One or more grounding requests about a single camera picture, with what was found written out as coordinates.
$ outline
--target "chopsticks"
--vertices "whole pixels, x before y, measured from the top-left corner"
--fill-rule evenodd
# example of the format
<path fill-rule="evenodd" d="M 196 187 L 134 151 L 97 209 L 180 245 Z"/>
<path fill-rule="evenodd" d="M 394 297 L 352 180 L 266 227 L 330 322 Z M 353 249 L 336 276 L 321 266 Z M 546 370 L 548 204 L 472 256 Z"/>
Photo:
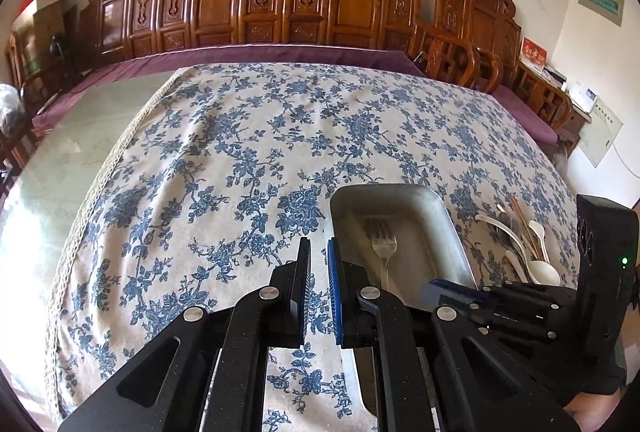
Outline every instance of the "chopsticks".
<path fill-rule="evenodd" d="M 527 222 L 527 219 L 524 216 L 524 213 L 522 212 L 522 209 L 520 208 L 520 203 L 518 202 L 517 198 L 514 196 L 509 200 L 509 203 L 511 205 L 511 208 L 513 208 L 513 211 L 516 212 L 516 215 L 518 216 L 518 218 L 520 219 L 520 223 L 522 224 L 522 226 L 524 227 L 524 230 L 526 232 L 526 244 L 527 247 L 529 248 L 529 251 L 532 252 L 533 257 L 536 260 L 542 260 L 541 254 L 538 251 L 538 247 L 536 246 L 536 241 L 533 238 L 533 235 L 531 234 L 531 230 L 529 229 L 529 222 Z"/>

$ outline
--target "wooden chair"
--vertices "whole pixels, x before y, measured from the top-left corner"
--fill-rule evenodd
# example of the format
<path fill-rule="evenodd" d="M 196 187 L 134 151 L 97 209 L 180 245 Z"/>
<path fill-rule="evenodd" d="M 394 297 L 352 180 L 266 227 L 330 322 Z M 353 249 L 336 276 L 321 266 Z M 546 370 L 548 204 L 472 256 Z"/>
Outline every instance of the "wooden chair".
<path fill-rule="evenodd" d="M 31 144 L 31 152 L 24 146 L 24 139 Z M 5 136 L 0 132 L 0 149 L 6 155 L 6 159 L 20 172 L 29 161 L 29 157 L 38 145 L 38 139 L 33 134 L 31 119 L 26 118 L 20 125 L 12 129 L 11 134 Z"/>
<path fill-rule="evenodd" d="M 4 57 L 9 68 L 11 84 L 18 90 L 29 118 L 33 118 L 54 94 L 63 89 L 63 61 L 61 58 L 52 58 L 46 68 L 27 74 L 22 51 L 13 31 L 4 49 Z"/>
<path fill-rule="evenodd" d="M 480 56 L 468 40 L 450 36 L 415 19 L 408 55 L 428 78 L 473 88 Z"/>
<path fill-rule="evenodd" d="M 522 65 L 522 28 L 512 0 L 436 0 L 434 25 L 478 48 L 482 89 L 510 88 L 554 131 L 570 118 L 569 97 Z"/>
<path fill-rule="evenodd" d="M 0 206 L 9 195 L 9 190 L 15 184 L 18 171 L 11 165 L 0 165 Z"/>

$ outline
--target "white plastic spoon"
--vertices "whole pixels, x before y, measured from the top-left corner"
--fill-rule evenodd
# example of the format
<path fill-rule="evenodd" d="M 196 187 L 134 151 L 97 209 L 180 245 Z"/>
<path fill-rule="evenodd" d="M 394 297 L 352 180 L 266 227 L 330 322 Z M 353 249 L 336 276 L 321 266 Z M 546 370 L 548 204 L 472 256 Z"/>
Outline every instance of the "white plastic spoon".
<path fill-rule="evenodd" d="M 551 261 L 549 260 L 549 254 L 546 252 L 545 246 L 545 227 L 538 221 L 529 221 L 529 227 L 533 230 L 533 233 L 536 234 L 538 240 L 540 241 L 540 248 L 542 248 L 542 256 L 545 259 L 545 262 L 547 264 L 551 264 Z"/>
<path fill-rule="evenodd" d="M 517 237 L 517 235 L 511 231 L 507 226 L 505 226 L 500 221 L 496 221 L 491 217 L 485 215 L 484 213 L 478 213 L 476 215 L 476 221 L 486 222 L 487 224 L 494 225 L 495 227 L 499 227 L 503 230 L 511 239 L 513 243 L 516 245 L 516 251 L 520 254 L 522 259 L 524 260 L 525 266 L 531 280 L 533 280 L 533 284 L 543 284 L 548 286 L 559 286 L 560 285 L 560 275 L 556 268 L 554 268 L 551 264 L 547 264 L 546 262 L 542 262 L 541 260 L 533 260 L 529 261 L 527 258 L 527 253 L 524 250 L 524 246 L 522 242 Z"/>
<path fill-rule="evenodd" d="M 516 271 L 516 275 L 518 275 L 520 282 L 522 282 L 523 284 L 529 283 L 529 281 L 527 280 L 527 276 L 524 274 L 524 269 L 522 269 L 522 266 L 520 265 L 520 261 L 518 260 L 518 257 L 516 257 L 516 254 L 513 253 L 510 249 L 508 249 L 507 251 L 504 252 L 504 256 L 509 261 L 513 269 Z"/>

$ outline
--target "purple seat cushion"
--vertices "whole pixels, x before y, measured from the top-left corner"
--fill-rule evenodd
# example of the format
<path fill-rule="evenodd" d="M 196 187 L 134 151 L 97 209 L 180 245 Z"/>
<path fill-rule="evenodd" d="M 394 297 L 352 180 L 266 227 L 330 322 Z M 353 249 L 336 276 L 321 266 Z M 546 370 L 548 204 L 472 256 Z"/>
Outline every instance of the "purple seat cushion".
<path fill-rule="evenodd" d="M 558 134 L 540 119 L 512 90 L 500 85 L 492 94 L 538 144 L 555 145 Z"/>
<path fill-rule="evenodd" d="M 156 72 L 176 70 L 200 63 L 327 63 L 376 70 L 400 72 L 424 78 L 414 63 L 400 50 L 353 49 L 349 47 L 303 45 L 247 45 L 204 47 L 177 52 L 165 52 L 114 63 L 87 75 L 71 92 L 61 94 L 45 112 L 33 119 L 35 128 L 58 123 L 87 89 L 123 79 L 146 76 Z"/>

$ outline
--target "metal tray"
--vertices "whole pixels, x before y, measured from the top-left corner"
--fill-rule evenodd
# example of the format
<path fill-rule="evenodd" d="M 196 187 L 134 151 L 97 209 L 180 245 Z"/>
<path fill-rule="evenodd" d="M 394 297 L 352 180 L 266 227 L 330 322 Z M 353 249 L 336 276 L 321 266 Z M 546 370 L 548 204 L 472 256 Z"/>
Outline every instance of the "metal tray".
<path fill-rule="evenodd" d="M 434 278 L 478 288 L 460 238 L 442 199 L 420 185 L 353 185 L 338 189 L 331 198 L 331 221 L 342 259 L 373 271 L 372 259 L 363 257 L 356 244 L 363 238 L 364 219 L 383 217 L 396 235 L 398 248 L 389 264 L 393 291 L 407 306 L 431 311 L 420 299 L 420 289 Z M 360 234 L 346 217 L 352 213 Z M 376 413 L 373 363 L 370 349 L 341 349 L 347 390 L 372 414 Z"/>

